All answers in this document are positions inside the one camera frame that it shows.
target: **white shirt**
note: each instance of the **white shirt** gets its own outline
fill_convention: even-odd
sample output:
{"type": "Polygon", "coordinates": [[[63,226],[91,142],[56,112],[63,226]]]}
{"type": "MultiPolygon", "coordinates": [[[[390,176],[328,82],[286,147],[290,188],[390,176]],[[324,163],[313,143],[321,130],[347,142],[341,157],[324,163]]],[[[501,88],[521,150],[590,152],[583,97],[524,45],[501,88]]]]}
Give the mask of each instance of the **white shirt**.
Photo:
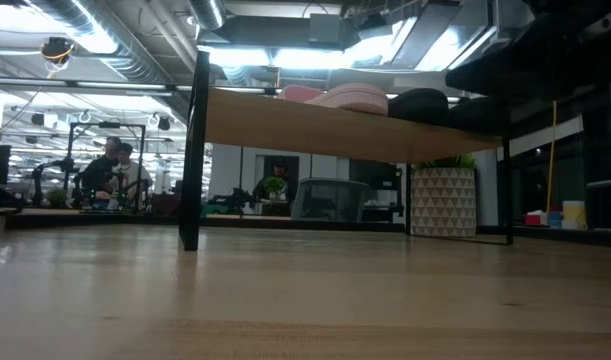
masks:
{"type": "MultiPolygon", "coordinates": [[[[138,179],[138,163],[132,160],[129,161],[129,164],[118,164],[115,166],[112,171],[114,173],[122,173],[124,175],[123,178],[123,187],[127,187],[131,185],[138,179]]],[[[147,170],[143,167],[141,169],[141,179],[147,179],[149,184],[152,184],[152,177],[149,175],[147,170]]],[[[134,185],[131,189],[129,189],[130,196],[134,194],[136,191],[136,185],[134,185]]]]}

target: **patterned planter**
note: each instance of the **patterned planter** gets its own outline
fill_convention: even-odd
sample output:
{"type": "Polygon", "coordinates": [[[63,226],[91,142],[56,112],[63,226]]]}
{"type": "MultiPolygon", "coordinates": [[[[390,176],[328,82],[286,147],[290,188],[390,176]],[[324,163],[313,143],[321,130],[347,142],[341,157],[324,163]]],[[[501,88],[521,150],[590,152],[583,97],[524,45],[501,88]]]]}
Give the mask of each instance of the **patterned planter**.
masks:
{"type": "Polygon", "coordinates": [[[470,238],[476,235],[474,170],[420,169],[412,182],[414,235],[470,238]]]}

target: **green plant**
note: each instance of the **green plant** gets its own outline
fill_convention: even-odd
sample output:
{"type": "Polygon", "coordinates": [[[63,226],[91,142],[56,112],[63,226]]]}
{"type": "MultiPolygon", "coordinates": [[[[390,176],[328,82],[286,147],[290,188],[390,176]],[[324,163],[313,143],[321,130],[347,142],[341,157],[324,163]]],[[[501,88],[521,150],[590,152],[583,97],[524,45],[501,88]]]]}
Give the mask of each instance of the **green plant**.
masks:
{"type": "Polygon", "coordinates": [[[268,177],[263,182],[263,188],[268,194],[278,194],[286,185],[285,180],[275,176],[268,177]]]}
{"type": "Polygon", "coordinates": [[[471,154],[451,156],[439,160],[427,161],[418,165],[419,169],[431,168],[463,168],[476,169],[476,160],[471,154]]]}
{"type": "Polygon", "coordinates": [[[53,189],[45,196],[51,208],[67,207],[67,192],[63,189],[53,189]]]}

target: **wooden floor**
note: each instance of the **wooden floor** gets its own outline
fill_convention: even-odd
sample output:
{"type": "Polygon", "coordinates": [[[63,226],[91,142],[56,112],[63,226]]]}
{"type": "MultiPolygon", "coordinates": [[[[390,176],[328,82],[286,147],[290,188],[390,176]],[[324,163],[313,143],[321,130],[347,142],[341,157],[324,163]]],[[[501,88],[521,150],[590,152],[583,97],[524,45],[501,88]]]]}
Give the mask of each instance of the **wooden floor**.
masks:
{"type": "Polygon", "coordinates": [[[172,226],[0,238],[0,359],[611,359],[611,248],[172,226]]]}

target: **chair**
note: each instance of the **chair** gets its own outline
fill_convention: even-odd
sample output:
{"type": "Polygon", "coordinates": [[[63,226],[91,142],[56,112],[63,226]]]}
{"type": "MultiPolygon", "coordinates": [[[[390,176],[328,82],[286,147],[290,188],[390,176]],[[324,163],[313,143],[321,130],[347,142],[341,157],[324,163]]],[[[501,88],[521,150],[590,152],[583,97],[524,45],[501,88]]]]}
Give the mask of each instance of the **chair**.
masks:
{"type": "Polygon", "coordinates": [[[309,178],[298,186],[292,220],[360,222],[369,186],[338,179],[309,178]]]}

